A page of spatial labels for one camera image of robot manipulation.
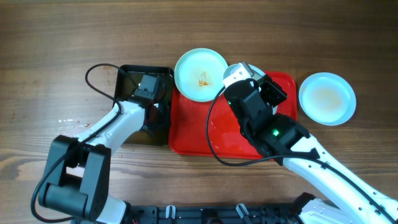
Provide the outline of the white plate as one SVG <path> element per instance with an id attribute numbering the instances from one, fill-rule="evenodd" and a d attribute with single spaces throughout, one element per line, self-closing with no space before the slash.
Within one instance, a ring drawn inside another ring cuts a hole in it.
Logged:
<path id="1" fill-rule="evenodd" d="M 319 72 L 307 77 L 298 91 L 303 112 L 317 123 L 337 126 L 347 122 L 356 111 L 356 95 L 340 76 Z"/>
<path id="2" fill-rule="evenodd" d="M 228 68 L 226 60 L 214 50 L 192 49 L 183 54 L 174 70 L 175 85 L 189 100 L 213 100 L 223 85 L 223 75 Z"/>
<path id="3" fill-rule="evenodd" d="M 228 76 L 230 76 L 231 71 L 233 70 L 233 68 L 236 66 L 236 64 L 232 64 L 230 65 L 225 71 L 224 71 L 224 76 L 223 78 L 227 78 Z M 259 80 L 261 77 L 265 76 L 266 74 L 259 68 L 257 68 L 254 65 L 249 64 L 251 70 L 254 72 L 254 79 L 255 80 Z M 277 112 L 277 106 L 274 106 L 272 108 L 272 113 L 276 114 Z"/>

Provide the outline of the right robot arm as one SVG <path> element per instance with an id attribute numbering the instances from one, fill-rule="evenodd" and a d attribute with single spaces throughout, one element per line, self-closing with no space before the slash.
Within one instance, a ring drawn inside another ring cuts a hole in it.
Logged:
<path id="1" fill-rule="evenodd" d="M 282 114 L 240 120 L 241 133 L 265 159 L 303 177 L 353 223 L 397 223 L 397 201 L 337 161 L 301 124 Z"/>

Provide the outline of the red plastic tray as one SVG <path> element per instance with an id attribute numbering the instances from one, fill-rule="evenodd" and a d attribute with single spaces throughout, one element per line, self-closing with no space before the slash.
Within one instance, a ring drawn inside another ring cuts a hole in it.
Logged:
<path id="1" fill-rule="evenodd" d="M 277 106 L 277 112 L 297 119 L 297 89 L 295 80 L 284 72 L 266 72 L 287 93 L 287 99 Z M 205 136 L 205 121 L 211 102 L 199 103 L 173 89 L 169 146 L 178 154 L 211 156 Z M 217 156 L 238 159 L 260 159 L 241 135 L 238 120 L 224 96 L 218 97 L 209 120 L 208 134 Z"/>

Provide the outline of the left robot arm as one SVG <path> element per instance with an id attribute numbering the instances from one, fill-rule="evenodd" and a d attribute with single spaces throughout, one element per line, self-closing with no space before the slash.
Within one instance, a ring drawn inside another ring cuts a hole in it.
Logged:
<path id="1" fill-rule="evenodd" d="M 170 106 L 163 101 L 117 101 L 91 129 L 74 137 L 57 136 L 32 194 L 33 216 L 44 223 L 134 222 L 131 204 L 109 195 L 111 156 L 136 132 L 168 131 Z M 66 216 L 62 220 L 44 218 L 36 205 Z"/>

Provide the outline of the black water tray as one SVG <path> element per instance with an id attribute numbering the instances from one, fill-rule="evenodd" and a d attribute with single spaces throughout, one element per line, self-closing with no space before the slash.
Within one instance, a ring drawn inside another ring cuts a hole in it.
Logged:
<path id="1" fill-rule="evenodd" d="M 118 72 L 116 79 L 116 87 L 114 97 L 118 101 L 129 101 L 137 103 L 144 108 L 150 104 L 164 102 L 172 104 L 172 95 L 174 88 L 174 71 L 170 67 L 156 67 L 144 65 L 123 65 L 122 71 Z M 160 98 L 158 100 L 148 100 L 145 98 L 134 96 L 135 90 L 139 87 L 143 75 L 152 75 L 159 77 L 160 84 Z M 126 144 L 145 144 L 154 146 L 163 146 L 168 144 L 169 130 L 160 130 L 150 132 L 144 129 L 144 124 L 141 129 L 132 133 Z"/>

